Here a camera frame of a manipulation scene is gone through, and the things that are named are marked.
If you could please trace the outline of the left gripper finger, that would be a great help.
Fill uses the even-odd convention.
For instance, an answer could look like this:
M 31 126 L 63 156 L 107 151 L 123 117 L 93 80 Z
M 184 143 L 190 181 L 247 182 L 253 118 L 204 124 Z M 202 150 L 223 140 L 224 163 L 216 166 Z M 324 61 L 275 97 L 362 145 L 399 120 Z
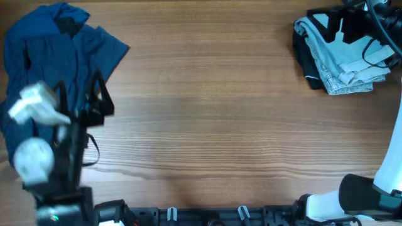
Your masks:
M 109 95 L 101 71 L 95 71 L 86 93 L 86 109 L 102 116 L 114 115 L 114 103 Z
M 54 92 L 59 91 L 60 94 L 60 101 L 59 101 L 59 109 L 60 112 L 64 115 L 69 115 L 69 110 L 68 110 L 68 100 L 67 100 L 67 92 L 66 92 L 66 87 L 65 87 L 65 82 L 64 81 L 59 81 L 56 86 L 53 88 Z

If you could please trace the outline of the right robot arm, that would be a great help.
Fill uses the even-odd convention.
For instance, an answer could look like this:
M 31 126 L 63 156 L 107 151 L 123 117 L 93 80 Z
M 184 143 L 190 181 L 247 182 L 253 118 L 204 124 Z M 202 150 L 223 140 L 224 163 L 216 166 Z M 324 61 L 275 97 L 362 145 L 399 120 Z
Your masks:
M 264 85 L 250 70 L 242 86 L 228 78 L 200 100 L 203 181 L 200 206 L 286 204 L 303 193 L 337 188 L 348 173 L 374 176 L 386 154 L 400 97 L 400 71 L 373 93 L 331 97 L 310 91 L 290 53 L 292 23 L 321 1 L 266 5 Z

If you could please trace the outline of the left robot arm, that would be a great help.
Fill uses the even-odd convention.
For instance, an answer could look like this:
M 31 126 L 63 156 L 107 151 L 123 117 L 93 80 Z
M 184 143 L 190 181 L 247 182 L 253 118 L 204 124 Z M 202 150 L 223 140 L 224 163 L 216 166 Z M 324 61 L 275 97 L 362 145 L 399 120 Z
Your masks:
M 64 82 L 55 89 L 38 82 L 25 87 L 8 112 L 18 124 L 32 119 L 54 127 L 52 141 L 25 139 L 14 153 L 13 163 L 36 203 L 38 225 L 137 225 L 138 219 L 124 200 L 94 205 L 92 189 L 80 185 L 84 151 L 94 137 L 89 127 L 101 126 L 114 114 L 114 104 L 100 72 L 95 72 L 78 113 L 68 109 Z

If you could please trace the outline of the light blue denim shorts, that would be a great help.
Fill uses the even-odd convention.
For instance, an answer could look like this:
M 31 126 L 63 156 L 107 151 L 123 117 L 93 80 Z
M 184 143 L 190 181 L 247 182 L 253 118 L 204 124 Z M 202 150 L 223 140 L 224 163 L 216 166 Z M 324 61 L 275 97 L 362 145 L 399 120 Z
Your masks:
M 294 22 L 294 30 L 305 38 L 329 95 L 370 92 L 375 82 L 382 82 L 390 69 L 386 60 L 394 55 L 388 45 L 370 43 L 365 36 L 351 44 L 344 43 L 344 34 L 336 32 L 335 40 L 327 43 L 318 29 L 306 17 Z

